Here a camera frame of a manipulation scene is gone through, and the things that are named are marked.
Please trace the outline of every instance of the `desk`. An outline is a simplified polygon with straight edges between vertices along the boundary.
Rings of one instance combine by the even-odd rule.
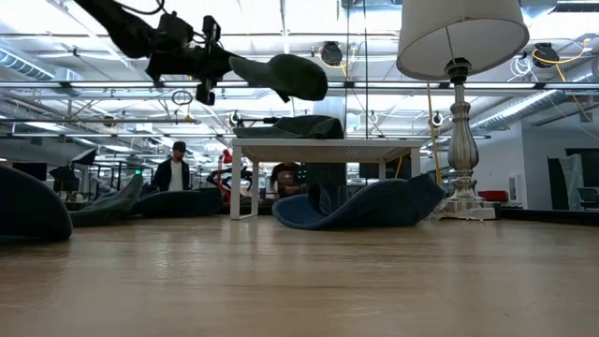
[[[260,162],[303,163],[378,163],[379,179],[385,179],[386,164],[402,155],[412,158],[412,176],[420,174],[419,140],[360,139],[234,139],[233,176],[231,178],[232,220],[256,216],[258,213],[258,170]],[[240,216],[241,155],[254,164],[252,168],[252,212]]]

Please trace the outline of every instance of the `man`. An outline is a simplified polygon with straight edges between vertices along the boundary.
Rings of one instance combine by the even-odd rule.
[[[300,165],[296,163],[281,163],[272,169],[270,176],[270,190],[274,191],[274,183],[277,182],[279,198],[286,198],[300,192],[298,174]]]
[[[189,189],[189,165],[183,162],[185,143],[177,141],[172,145],[172,157],[158,165],[152,184],[161,192]]]

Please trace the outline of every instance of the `ceiling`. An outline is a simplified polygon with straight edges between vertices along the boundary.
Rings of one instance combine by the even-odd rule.
[[[155,8],[154,0],[122,0],[124,4],[140,10]],[[0,2],[0,42],[18,51],[36,65],[54,70],[56,67],[71,69],[84,81],[148,81],[144,73],[148,61],[128,59],[122,55],[107,36],[106,30],[73,1],[64,1],[67,12],[61,11],[52,0],[3,0]],[[204,15],[213,15],[222,27],[221,39],[224,47],[244,57],[268,61],[272,56],[289,52],[311,59],[321,65],[330,81],[345,81],[339,68],[325,66],[313,51],[325,41],[336,41],[342,51],[347,47],[353,51],[348,66],[349,81],[411,81],[395,67],[402,15],[398,10],[371,10],[364,20],[361,12],[352,12],[349,20],[346,11],[337,0],[167,0],[166,10],[177,11],[178,15],[195,27],[201,27]],[[158,24],[159,15],[143,19],[152,26]],[[577,39],[599,29],[599,13],[550,13],[530,21],[531,43],[551,42],[561,57],[573,57],[580,53]],[[364,28],[368,29],[368,43],[364,43]],[[568,65],[570,68],[591,60],[599,48],[599,38],[591,40],[583,56]],[[80,57],[75,57],[77,50]],[[506,82],[536,81],[530,74],[516,76],[514,62],[498,66],[488,72],[472,76],[469,81]],[[555,68],[534,70],[539,81],[557,81]],[[0,67],[1,81],[31,81],[31,79]],[[182,76],[165,76],[165,80],[186,81]],[[228,73],[225,81],[239,81],[236,75]],[[314,102],[294,99],[293,104],[285,104],[270,90],[253,88],[231,88],[217,90],[218,98],[211,108],[194,101],[188,106],[179,107],[171,101],[171,91],[155,89],[103,89],[85,90],[83,95],[73,97],[56,94],[50,90],[14,90],[15,95],[35,100],[50,110],[62,113],[77,111],[82,120],[110,114],[117,118],[140,118],[180,120],[192,116],[198,124],[156,124],[154,132],[197,133],[201,135],[229,134],[228,118],[237,111],[245,118],[269,116],[292,116],[303,113],[319,113]],[[510,91],[468,92],[467,100],[473,110],[487,110],[506,101],[516,93]],[[343,97],[335,100],[335,107],[354,115],[351,117],[350,132],[365,132],[366,95],[363,90],[331,91],[330,96]],[[423,134],[428,130],[428,98],[426,90],[406,92],[381,90],[372,91],[368,96],[368,111],[373,111],[369,121],[383,133]],[[445,117],[450,116],[449,107],[454,101],[449,92],[433,92],[432,107]],[[554,116],[558,111],[545,111],[538,118]],[[194,145],[212,144],[215,151],[225,145],[215,140],[201,138],[188,139]]]

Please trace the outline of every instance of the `ceiling light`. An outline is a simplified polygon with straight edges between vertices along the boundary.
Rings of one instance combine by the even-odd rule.
[[[66,134],[65,136],[71,138],[110,138],[112,135],[109,134]]]
[[[154,88],[150,81],[72,81],[73,88]]]
[[[79,142],[82,142],[83,144],[86,144],[86,145],[91,145],[91,146],[96,146],[97,145],[96,143],[94,143],[92,141],[89,141],[87,139],[75,138],[75,140],[79,141]]]
[[[356,88],[366,88],[366,82],[357,82]],[[386,89],[423,89],[427,87],[426,82],[368,82],[368,87]],[[439,83],[431,83],[431,89],[439,88]]]
[[[0,88],[60,88],[61,85],[56,81],[24,81],[24,82],[0,82]]]
[[[42,128],[44,130],[48,130],[48,131],[65,131],[62,127],[54,124],[54,123],[45,123],[45,122],[30,122],[30,123],[26,123],[29,126],[33,126],[33,127],[37,127],[37,128]]]
[[[548,83],[545,85],[547,89],[599,89],[599,84],[597,83]]]
[[[329,88],[344,88],[344,86],[345,82],[342,81],[329,82]]]
[[[217,88],[231,88],[231,87],[246,87],[248,82],[246,81],[222,81],[216,83]]]
[[[126,147],[126,146],[121,146],[121,145],[103,145],[103,146],[109,150],[113,150],[116,152],[125,152],[125,153],[135,152],[135,150],[133,150],[129,147]]]
[[[533,89],[535,85],[535,83],[464,83],[466,89]]]
[[[196,88],[201,84],[199,81],[168,81],[163,83],[167,88]]]
[[[12,137],[35,137],[35,138],[58,138],[60,137],[59,134],[49,134],[49,133],[45,133],[45,134],[38,134],[38,133],[20,133],[20,134],[10,134],[10,136]]]

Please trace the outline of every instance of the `white wall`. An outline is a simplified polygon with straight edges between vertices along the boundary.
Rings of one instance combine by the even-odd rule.
[[[590,131],[599,136],[597,130]],[[522,135],[528,206],[533,210],[551,210],[548,157],[565,157],[565,149],[596,149],[599,140],[577,128],[527,127],[522,129]]]
[[[507,131],[491,132],[491,139],[477,140],[479,162],[473,179],[476,191],[509,191],[509,177],[519,174],[524,180],[524,154],[520,122],[510,125]],[[448,167],[447,153],[440,153],[441,167]],[[435,170],[434,159],[422,159],[422,172]],[[526,186],[521,184],[522,207],[527,206]]]

